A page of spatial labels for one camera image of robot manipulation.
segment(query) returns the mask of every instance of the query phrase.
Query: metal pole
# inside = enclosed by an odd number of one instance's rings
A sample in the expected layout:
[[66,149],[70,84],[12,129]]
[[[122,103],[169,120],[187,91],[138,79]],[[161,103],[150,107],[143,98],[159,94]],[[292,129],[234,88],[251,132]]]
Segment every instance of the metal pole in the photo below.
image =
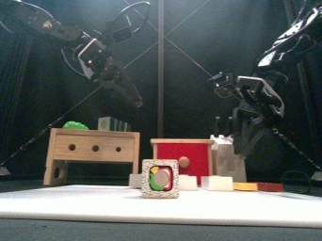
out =
[[165,65],[165,3],[159,0],[159,105],[158,105],[158,138],[163,137],[163,65]]

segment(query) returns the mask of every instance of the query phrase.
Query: yellow block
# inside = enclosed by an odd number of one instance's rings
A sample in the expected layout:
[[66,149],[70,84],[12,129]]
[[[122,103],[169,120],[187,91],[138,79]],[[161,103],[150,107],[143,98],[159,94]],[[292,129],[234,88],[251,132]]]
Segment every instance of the yellow block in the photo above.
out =
[[258,185],[251,183],[234,183],[234,190],[258,191]]

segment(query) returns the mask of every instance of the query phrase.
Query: green plush toy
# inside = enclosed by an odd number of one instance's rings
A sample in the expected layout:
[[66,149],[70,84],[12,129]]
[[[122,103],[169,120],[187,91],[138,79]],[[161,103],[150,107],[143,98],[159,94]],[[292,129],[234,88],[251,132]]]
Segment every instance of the green plush toy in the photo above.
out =
[[64,129],[76,129],[76,130],[90,130],[84,124],[82,124],[80,122],[75,122],[75,121],[66,122],[63,128]]

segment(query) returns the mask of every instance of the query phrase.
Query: wooden drawer unit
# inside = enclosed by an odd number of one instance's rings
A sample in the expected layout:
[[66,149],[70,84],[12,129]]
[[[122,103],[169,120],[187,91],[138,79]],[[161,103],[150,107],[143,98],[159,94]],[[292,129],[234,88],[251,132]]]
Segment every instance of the wooden drawer unit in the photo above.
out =
[[44,185],[64,185],[68,162],[133,163],[139,173],[139,133],[56,129],[51,131]]
[[202,176],[213,175],[213,157],[210,139],[151,139],[154,159],[177,159],[179,174],[197,176],[198,184]]

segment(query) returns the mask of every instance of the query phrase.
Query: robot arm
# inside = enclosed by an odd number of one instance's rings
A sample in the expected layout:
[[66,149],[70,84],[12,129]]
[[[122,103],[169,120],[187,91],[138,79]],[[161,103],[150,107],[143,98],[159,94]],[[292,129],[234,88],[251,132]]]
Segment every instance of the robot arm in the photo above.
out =
[[111,28],[103,34],[99,34],[98,38],[92,38],[76,26],[63,25],[48,11],[20,0],[0,0],[0,7],[0,13],[4,15],[6,20],[12,21],[24,30],[60,42],[64,48],[76,52],[82,70],[88,79],[99,82],[104,88],[112,89],[118,96],[134,107],[142,106],[142,98],[137,87],[121,63],[116,63],[112,59],[108,46],[112,42],[122,42],[133,38],[134,33],[143,27],[150,9],[149,2],[138,2],[127,7],[115,19],[116,21],[122,18],[129,10],[146,7],[143,24],[138,29],[133,30],[130,23],[125,28],[111,31],[114,24],[111,22]]
[[233,78],[231,73],[219,73],[207,83],[222,98],[237,96],[241,104],[233,111],[230,132],[217,128],[215,136],[234,136],[234,152],[247,157],[258,141],[285,117],[285,104],[273,86],[269,74],[285,73],[302,60],[313,46],[322,40],[322,5],[317,5],[305,18],[281,35],[271,48],[258,60],[254,74]]

